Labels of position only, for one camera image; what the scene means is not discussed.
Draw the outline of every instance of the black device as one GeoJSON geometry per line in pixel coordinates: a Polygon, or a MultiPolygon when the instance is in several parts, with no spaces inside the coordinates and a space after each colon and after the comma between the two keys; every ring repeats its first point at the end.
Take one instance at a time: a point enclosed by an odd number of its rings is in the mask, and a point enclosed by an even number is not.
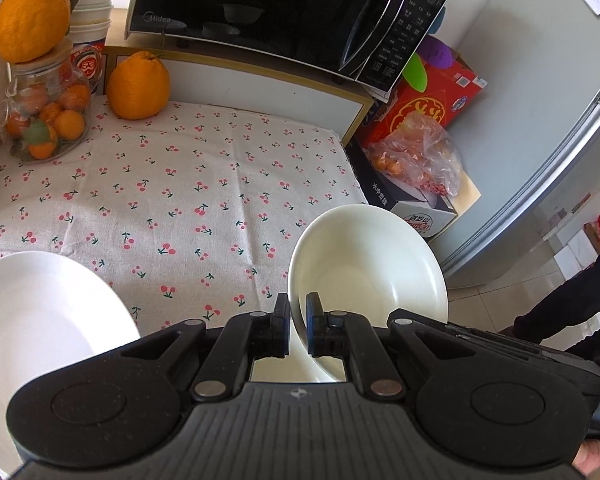
{"type": "Polygon", "coordinates": [[[288,353],[290,314],[186,320],[23,386],[14,480],[577,479],[600,437],[600,368],[394,311],[387,328],[307,297],[311,355],[345,383],[249,381],[288,353]]]}
{"type": "Polygon", "coordinates": [[[446,0],[131,0],[125,33],[265,52],[360,81],[398,81],[446,0]]]}

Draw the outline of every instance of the human hand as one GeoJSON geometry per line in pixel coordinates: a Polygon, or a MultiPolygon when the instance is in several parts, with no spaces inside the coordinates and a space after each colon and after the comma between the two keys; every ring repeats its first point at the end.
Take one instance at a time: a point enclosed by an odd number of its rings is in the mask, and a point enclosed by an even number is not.
{"type": "Polygon", "coordinates": [[[600,480],[600,440],[585,440],[573,459],[573,466],[587,478],[600,480]]]}

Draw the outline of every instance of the microwave control panel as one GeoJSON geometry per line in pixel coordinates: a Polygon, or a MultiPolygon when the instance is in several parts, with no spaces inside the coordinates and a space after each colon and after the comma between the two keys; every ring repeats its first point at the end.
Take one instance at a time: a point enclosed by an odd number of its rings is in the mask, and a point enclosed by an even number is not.
{"type": "Polygon", "coordinates": [[[446,0],[404,0],[398,18],[356,78],[385,92],[400,78],[446,0]]]}

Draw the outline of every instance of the orange fruit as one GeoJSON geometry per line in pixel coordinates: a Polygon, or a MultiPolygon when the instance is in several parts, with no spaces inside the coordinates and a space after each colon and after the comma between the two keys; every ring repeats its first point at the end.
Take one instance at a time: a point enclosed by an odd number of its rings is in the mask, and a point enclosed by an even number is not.
{"type": "Polygon", "coordinates": [[[75,140],[84,131],[84,117],[75,110],[65,110],[56,117],[54,128],[61,139],[75,140]]]}
{"type": "Polygon", "coordinates": [[[41,121],[45,121],[47,124],[53,124],[58,117],[58,114],[63,110],[62,105],[58,103],[49,103],[47,106],[42,108],[38,118],[41,121]]]}
{"type": "Polygon", "coordinates": [[[109,77],[109,106],[123,119],[145,119],[169,100],[169,71],[153,54],[141,50],[120,63],[109,77]]]}
{"type": "Polygon", "coordinates": [[[31,121],[31,126],[24,131],[23,138],[31,156],[38,160],[52,156],[58,146],[56,130],[39,119],[31,121]]]}
{"type": "Polygon", "coordinates": [[[2,0],[0,56],[24,63],[44,56],[69,28],[69,0],[2,0]]]}
{"type": "Polygon", "coordinates": [[[85,85],[75,84],[69,86],[58,99],[58,102],[67,110],[83,112],[91,100],[91,90],[85,85]]]}
{"type": "Polygon", "coordinates": [[[23,131],[31,124],[30,119],[24,119],[19,113],[11,112],[7,117],[7,123],[4,130],[14,139],[19,139],[23,131]]]}
{"type": "Polygon", "coordinates": [[[44,83],[35,83],[20,90],[16,100],[27,114],[35,115],[45,107],[49,101],[49,96],[46,94],[44,83]]]}

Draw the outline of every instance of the cardboard box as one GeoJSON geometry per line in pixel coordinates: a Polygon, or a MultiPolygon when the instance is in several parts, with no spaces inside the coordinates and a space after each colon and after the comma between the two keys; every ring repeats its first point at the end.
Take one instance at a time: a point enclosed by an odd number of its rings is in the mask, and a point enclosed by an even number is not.
{"type": "Polygon", "coordinates": [[[398,215],[423,238],[437,235],[456,218],[446,198],[433,193],[424,195],[415,187],[378,173],[356,139],[347,145],[346,152],[368,202],[398,215]]]}
{"type": "Polygon", "coordinates": [[[356,131],[356,138],[364,148],[392,133],[414,110],[433,117],[446,127],[487,85],[459,57],[450,68],[425,64],[425,70],[428,83],[423,93],[400,78],[387,104],[376,100],[356,131]]]}

